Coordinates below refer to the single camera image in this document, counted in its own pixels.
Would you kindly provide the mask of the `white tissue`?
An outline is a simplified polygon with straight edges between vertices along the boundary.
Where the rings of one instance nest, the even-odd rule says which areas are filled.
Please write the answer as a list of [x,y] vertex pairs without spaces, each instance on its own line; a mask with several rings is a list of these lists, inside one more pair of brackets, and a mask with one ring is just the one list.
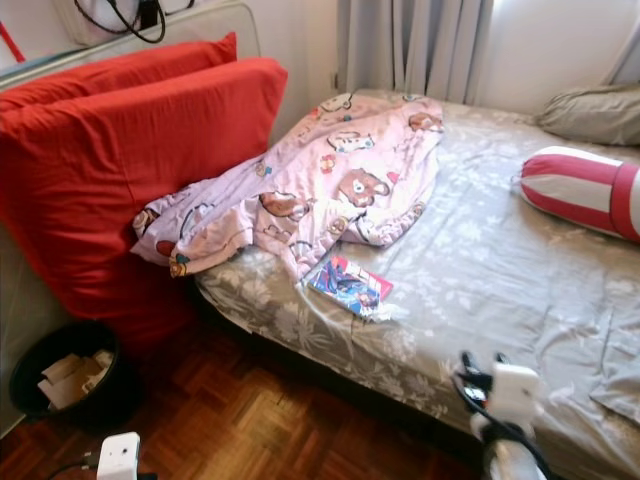
[[378,306],[365,308],[364,320],[367,323],[390,323],[407,319],[410,311],[393,303],[380,303]]

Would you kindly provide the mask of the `blue and pink comic book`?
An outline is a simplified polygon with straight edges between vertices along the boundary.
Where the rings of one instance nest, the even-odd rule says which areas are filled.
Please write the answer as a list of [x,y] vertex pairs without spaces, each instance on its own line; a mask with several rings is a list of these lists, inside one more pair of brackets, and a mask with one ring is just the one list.
[[389,280],[338,255],[320,265],[307,285],[361,319],[365,308],[385,303],[393,289]]

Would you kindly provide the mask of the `pink cartoon animal blanket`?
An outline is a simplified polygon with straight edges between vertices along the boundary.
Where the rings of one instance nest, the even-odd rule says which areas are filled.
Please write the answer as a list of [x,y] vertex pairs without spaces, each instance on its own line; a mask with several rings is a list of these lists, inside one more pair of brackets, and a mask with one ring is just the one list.
[[338,242],[387,246],[428,204],[444,129],[429,97],[340,93],[265,154],[143,207],[132,250],[187,276],[253,246],[297,279]]

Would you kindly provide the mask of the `bed with grey floral sheet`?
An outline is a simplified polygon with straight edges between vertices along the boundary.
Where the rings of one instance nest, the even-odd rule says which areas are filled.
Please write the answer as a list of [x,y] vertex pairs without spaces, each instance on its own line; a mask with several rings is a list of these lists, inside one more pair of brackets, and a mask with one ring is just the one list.
[[406,315],[364,323],[246,248],[195,282],[211,315],[256,335],[293,370],[457,451],[474,447],[451,374],[462,352],[539,372],[535,438],[563,479],[640,480],[640,422],[596,403],[640,369],[640,246],[527,205],[518,172],[558,138],[529,116],[448,102],[424,215],[392,246],[340,256],[393,285]]

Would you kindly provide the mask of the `brown cardboard scraps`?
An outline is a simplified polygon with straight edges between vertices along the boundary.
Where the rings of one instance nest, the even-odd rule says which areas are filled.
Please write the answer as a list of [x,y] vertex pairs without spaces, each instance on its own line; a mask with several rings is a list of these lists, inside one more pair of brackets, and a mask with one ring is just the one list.
[[91,393],[114,362],[114,353],[106,349],[90,356],[72,353],[46,367],[37,388],[49,399],[51,410],[64,410]]

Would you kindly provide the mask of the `red white blue bolster pillow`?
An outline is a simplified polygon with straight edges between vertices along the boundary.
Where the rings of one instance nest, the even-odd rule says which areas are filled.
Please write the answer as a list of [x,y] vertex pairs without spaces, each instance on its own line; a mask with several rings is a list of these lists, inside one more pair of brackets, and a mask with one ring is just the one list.
[[540,148],[522,165],[518,192],[535,209],[640,244],[640,165]]

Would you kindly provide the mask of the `black round waste bin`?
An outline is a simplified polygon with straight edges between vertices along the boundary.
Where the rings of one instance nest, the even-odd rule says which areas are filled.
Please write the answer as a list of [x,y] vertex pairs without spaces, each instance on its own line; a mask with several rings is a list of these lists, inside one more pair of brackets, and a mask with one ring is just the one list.
[[[67,407],[52,407],[38,389],[44,370],[68,355],[91,360],[100,351],[113,355],[100,383]],[[118,337],[108,326],[91,321],[60,326],[37,340],[18,357],[6,380],[4,396],[28,420],[51,419],[93,434],[122,428],[145,397],[141,375],[122,355]]]

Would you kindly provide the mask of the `beige floral pillow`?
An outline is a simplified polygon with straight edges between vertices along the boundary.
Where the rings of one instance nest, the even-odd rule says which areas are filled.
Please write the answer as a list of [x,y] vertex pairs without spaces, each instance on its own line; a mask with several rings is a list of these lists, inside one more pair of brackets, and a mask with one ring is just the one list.
[[558,93],[534,116],[534,123],[571,141],[640,147],[640,83]]

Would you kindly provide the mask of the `large red cushion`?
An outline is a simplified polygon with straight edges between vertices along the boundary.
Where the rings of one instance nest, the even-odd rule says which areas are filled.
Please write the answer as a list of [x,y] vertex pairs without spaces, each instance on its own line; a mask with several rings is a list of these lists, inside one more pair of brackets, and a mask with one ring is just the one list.
[[134,357],[195,319],[168,266],[132,252],[133,216],[261,154],[287,81],[251,58],[0,111],[0,219],[70,315],[109,326]]
[[216,42],[198,41],[151,47],[95,61],[32,79],[18,84],[12,90],[4,90],[0,93],[0,111],[9,113],[27,106],[81,99],[96,93],[125,90],[219,67],[237,60],[237,47],[236,33],[229,33]]

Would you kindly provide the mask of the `red hanging tassel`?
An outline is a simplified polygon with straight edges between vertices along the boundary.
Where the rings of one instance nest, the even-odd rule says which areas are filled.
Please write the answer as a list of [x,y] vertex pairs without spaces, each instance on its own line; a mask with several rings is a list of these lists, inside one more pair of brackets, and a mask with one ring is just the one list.
[[22,64],[26,61],[26,56],[24,56],[23,52],[20,51],[20,47],[15,42],[12,35],[10,35],[8,28],[4,26],[4,23],[0,23],[0,37],[1,41],[4,42],[6,50],[9,51],[10,56],[14,60],[14,63]]

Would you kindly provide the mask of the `black power adapter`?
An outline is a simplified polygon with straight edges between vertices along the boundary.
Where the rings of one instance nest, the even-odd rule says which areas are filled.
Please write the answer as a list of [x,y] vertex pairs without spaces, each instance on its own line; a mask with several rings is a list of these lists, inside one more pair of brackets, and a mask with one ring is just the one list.
[[155,27],[163,17],[159,0],[138,0],[137,5],[137,28],[148,29]]

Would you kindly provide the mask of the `white wall appliance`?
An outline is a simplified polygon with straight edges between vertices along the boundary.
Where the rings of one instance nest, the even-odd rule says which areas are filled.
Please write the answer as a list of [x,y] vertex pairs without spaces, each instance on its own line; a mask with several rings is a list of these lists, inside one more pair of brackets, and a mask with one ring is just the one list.
[[166,36],[166,20],[201,1],[159,0],[163,17],[148,29],[137,28],[138,0],[51,0],[51,4],[74,44],[95,46],[129,36],[160,44]]

